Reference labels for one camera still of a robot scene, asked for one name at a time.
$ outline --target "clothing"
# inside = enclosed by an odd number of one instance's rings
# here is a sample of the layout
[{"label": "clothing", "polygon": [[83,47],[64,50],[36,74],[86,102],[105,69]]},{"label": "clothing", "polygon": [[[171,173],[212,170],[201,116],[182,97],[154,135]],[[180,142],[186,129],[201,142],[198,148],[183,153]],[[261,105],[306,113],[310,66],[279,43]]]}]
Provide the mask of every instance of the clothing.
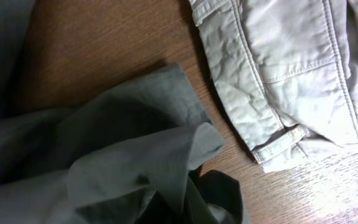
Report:
[{"label": "clothing", "polygon": [[265,172],[358,151],[358,0],[190,3],[226,113]]},{"label": "clothing", "polygon": [[34,2],[0,4],[0,223],[242,223],[238,181],[199,177],[224,141],[179,65],[3,118]]}]

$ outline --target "wooden table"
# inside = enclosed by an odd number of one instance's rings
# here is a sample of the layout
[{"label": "wooden table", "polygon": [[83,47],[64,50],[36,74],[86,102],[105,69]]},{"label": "wooden table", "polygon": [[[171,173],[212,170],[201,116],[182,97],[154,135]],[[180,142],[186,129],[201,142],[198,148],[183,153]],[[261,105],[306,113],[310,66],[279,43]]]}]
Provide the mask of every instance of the wooden table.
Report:
[{"label": "wooden table", "polygon": [[12,108],[80,105],[173,62],[182,65],[226,139],[203,171],[240,181],[253,223],[358,223],[358,154],[270,174],[250,159],[209,78],[187,0],[38,0]]}]

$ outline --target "brown wooden surface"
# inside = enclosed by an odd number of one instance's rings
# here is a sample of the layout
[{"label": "brown wooden surface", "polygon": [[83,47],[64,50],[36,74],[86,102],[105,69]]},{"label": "brown wooden surface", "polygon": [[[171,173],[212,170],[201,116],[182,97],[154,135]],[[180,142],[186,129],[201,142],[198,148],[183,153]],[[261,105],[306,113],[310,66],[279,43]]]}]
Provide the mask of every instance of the brown wooden surface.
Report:
[{"label": "brown wooden surface", "polygon": [[79,105],[173,62],[226,139],[203,171],[241,182],[253,223],[358,223],[358,154],[271,174],[247,157],[209,79],[187,0],[39,0],[12,102],[16,113]]}]

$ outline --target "wooden floor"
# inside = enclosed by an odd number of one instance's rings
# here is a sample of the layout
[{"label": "wooden floor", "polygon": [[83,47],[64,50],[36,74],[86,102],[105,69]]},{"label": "wooden floor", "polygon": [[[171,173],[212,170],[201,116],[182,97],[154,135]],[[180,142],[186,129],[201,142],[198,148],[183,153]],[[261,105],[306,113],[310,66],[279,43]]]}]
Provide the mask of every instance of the wooden floor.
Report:
[{"label": "wooden floor", "polygon": [[13,108],[80,105],[173,62],[226,139],[203,171],[221,170],[241,182],[253,223],[358,223],[358,154],[271,174],[250,159],[209,78],[187,0],[38,0]]}]

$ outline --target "white garment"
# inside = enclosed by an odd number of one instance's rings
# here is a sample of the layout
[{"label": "white garment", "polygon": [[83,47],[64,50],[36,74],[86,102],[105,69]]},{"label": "white garment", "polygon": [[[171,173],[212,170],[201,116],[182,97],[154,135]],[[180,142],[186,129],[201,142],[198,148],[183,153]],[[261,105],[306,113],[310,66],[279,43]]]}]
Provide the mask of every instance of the white garment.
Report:
[{"label": "white garment", "polygon": [[190,0],[231,122],[265,172],[358,151],[358,0]]}]

